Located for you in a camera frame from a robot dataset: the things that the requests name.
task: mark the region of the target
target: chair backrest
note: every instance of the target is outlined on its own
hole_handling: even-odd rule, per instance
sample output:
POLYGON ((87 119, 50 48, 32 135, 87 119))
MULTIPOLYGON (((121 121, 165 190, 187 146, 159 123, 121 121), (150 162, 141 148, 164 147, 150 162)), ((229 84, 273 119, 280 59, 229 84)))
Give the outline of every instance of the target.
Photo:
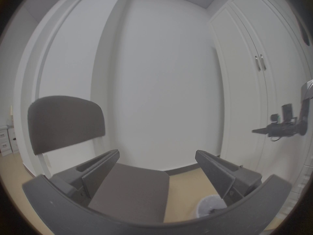
POLYGON ((28 109, 29 138, 35 155, 105 135, 99 105, 71 96, 48 96, 28 109))

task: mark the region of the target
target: brown chair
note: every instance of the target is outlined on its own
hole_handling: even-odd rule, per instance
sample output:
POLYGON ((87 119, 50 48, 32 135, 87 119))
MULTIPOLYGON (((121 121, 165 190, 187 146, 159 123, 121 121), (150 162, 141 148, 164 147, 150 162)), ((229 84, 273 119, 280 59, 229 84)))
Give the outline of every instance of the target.
POLYGON ((88 100, 49 96, 28 111, 29 136, 49 180, 82 206, 135 223, 163 222, 169 188, 164 171, 116 163, 118 150, 51 178, 43 153, 105 135, 101 108, 88 100))

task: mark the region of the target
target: robotic arm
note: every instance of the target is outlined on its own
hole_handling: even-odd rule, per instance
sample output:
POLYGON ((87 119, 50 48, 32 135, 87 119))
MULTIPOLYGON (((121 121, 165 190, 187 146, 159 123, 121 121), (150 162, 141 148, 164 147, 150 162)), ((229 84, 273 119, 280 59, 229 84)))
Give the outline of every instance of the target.
POLYGON ((253 133, 268 134, 269 137, 291 137, 297 133, 305 135, 308 129, 308 115, 310 99, 313 98, 313 80, 305 83, 301 88, 301 111, 299 119, 293 117, 292 104, 282 106, 283 122, 279 123, 278 114, 271 115, 271 124, 265 128, 252 130, 253 133))

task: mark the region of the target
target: silver door handle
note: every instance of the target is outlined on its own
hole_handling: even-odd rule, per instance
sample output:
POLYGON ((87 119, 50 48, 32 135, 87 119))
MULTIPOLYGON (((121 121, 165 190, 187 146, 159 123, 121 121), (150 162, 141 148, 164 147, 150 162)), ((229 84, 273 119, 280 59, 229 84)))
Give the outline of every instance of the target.
POLYGON ((258 68, 258 71, 261 71, 260 65, 259 65, 259 61, 258 61, 258 57, 255 56, 255 63, 256 63, 256 67, 258 68))
POLYGON ((266 70, 266 66, 265 66, 264 58, 263 58, 262 54, 260 55, 260 58, 261 58, 261 65, 262 65, 263 69, 266 70))

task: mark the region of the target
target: cabinet panel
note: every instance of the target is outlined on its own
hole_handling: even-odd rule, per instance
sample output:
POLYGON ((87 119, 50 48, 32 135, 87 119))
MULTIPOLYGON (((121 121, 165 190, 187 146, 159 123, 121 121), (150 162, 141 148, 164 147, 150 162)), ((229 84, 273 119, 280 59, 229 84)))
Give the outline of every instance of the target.
POLYGON ((211 19, 224 87, 224 136, 221 158, 254 168, 265 136, 261 128, 267 118, 266 86, 253 42, 230 6, 211 19))
MULTIPOLYGON (((229 5, 239 16, 251 36, 264 63, 269 116, 279 113, 281 106, 291 103, 294 117, 301 108, 301 86, 311 79, 306 60, 290 26, 268 0, 232 0, 229 5)), ((257 170, 263 180, 276 174, 295 182, 305 162, 312 138, 312 121, 307 134, 272 142, 266 138, 257 170)))

